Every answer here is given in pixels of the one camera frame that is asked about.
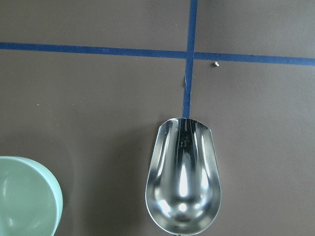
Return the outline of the steel ice scoop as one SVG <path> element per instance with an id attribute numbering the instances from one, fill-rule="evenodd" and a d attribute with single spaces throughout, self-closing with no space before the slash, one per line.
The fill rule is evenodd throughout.
<path id="1" fill-rule="evenodd" d="M 152 220 L 175 236 L 208 229 L 221 206 L 221 182 L 211 129 L 171 118 L 158 129 L 145 201 Z"/>

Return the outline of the green bowl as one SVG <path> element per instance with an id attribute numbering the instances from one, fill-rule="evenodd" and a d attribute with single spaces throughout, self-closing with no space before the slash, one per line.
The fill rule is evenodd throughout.
<path id="1" fill-rule="evenodd" d="M 45 166 L 24 157 L 0 158 L 2 236 L 53 236 L 62 210 L 61 187 Z"/>

